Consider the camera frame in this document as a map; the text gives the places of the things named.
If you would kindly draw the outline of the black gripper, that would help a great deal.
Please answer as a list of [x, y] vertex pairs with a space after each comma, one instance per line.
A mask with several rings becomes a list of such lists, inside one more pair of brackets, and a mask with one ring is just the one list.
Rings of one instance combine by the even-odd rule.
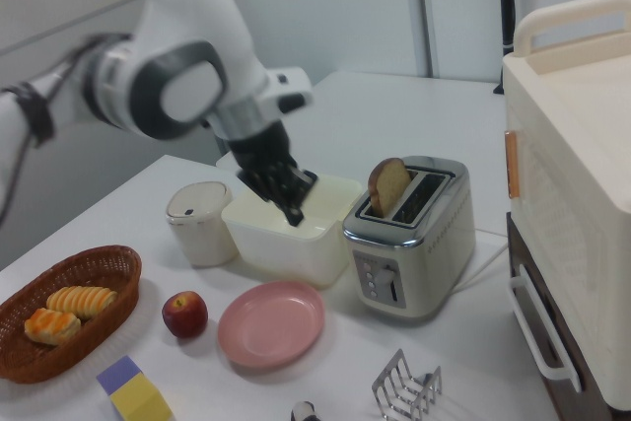
[[317, 176], [299, 168], [284, 125], [275, 121], [246, 139], [229, 140], [228, 145], [241, 169], [239, 178], [258, 197], [273, 203], [289, 225], [298, 227], [304, 219], [303, 202]]

